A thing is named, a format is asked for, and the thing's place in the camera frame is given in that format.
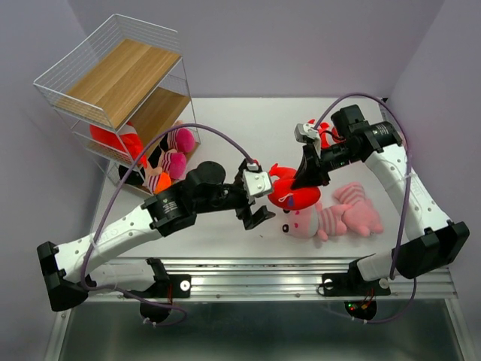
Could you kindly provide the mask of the red whale plush back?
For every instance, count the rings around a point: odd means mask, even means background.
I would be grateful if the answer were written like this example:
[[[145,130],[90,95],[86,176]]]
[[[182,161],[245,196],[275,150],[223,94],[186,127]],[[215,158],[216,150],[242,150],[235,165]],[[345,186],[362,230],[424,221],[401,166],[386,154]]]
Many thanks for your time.
[[[294,176],[296,170],[290,167],[279,166],[274,163],[269,172],[273,192],[268,195],[269,201],[279,208],[287,211],[298,211],[316,204],[322,196],[318,187],[304,187],[294,190]]]

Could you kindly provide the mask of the boy doll pink hat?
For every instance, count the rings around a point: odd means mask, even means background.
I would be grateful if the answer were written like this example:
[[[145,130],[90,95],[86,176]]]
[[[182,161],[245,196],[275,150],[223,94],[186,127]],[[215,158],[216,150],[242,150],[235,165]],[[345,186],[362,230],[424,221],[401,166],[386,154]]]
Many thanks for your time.
[[[161,153],[159,160],[154,168],[147,166],[146,173],[149,176],[166,173],[171,179],[179,180],[186,170],[186,156],[174,149]]]
[[[196,140],[192,132],[188,128],[180,128],[165,135],[160,141],[159,147],[165,152],[174,150],[186,154],[194,149],[195,144]]]

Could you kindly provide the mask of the boy doll black hair orange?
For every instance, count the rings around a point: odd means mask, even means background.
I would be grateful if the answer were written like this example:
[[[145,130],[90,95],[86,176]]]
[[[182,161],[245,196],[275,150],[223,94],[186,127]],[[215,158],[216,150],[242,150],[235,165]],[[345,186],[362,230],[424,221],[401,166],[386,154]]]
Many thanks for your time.
[[[170,176],[164,171],[152,170],[146,175],[144,186],[152,193],[158,194],[172,185]]]

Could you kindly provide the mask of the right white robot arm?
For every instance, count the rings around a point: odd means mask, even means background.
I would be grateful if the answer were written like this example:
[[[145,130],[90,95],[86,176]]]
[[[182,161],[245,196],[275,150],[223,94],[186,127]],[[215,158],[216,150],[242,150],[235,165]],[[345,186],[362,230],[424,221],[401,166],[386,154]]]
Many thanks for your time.
[[[363,293],[374,281],[400,275],[414,279],[449,265],[470,235],[464,222],[454,222],[432,199],[412,168],[407,142],[390,122],[370,124],[358,105],[341,108],[331,121],[341,140],[321,148],[317,127],[299,123],[294,131],[303,157],[294,177],[295,190],[326,186],[331,171],[363,162],[377,177],[400,216],[400,238],[392,250],[349,264],[332,286]]]

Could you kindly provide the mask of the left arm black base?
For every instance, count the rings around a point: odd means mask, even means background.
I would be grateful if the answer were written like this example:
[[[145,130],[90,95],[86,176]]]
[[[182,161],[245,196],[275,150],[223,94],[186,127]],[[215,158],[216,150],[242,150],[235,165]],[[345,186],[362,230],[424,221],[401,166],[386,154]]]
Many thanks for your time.
[[[170,275],[158,258],[148,258],[141,265],[151,272],[147,275],[150,285],[143,290],[140,287],[126,290],[124,296],[140,302],[139,311],[144,324],[158,327],[182,323],[187,318],[187,310],[175,305],[174,299],[190,297],[192,277],[188,274]]]

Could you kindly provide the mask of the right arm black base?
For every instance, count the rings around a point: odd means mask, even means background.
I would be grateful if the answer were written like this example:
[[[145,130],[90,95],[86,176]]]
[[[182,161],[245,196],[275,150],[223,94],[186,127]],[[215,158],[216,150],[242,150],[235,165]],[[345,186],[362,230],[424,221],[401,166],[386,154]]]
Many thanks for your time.
[[[370,323],[377,313],[377,296],[390,296],[386,278],[366,281],[358,270],[358,260],[352,261],[341,273],[325,273],[316,292],[327,298],[346,297],[344,308],[354,320]]]

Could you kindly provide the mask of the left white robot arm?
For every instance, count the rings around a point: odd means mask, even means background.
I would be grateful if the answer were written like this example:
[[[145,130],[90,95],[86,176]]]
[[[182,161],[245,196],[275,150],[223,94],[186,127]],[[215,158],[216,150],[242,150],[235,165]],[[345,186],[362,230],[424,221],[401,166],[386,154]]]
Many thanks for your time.
[[[123,265],[110,261],[193,226],[199,214],[233,210],[244,228],[251,230],[274,217],[265,206],[251,210],[257,198],[272,191],[271,179],[259,165],[242,162],[234,182],[227,184],[225,169],[206,161],[189,171],[184,180],[97,232],[60,245],[41,244],[38,259],[50,307],[66,311],[95,292],[119,292],[130,299],[187,297],[188,290],[170,279],[160,259]]]

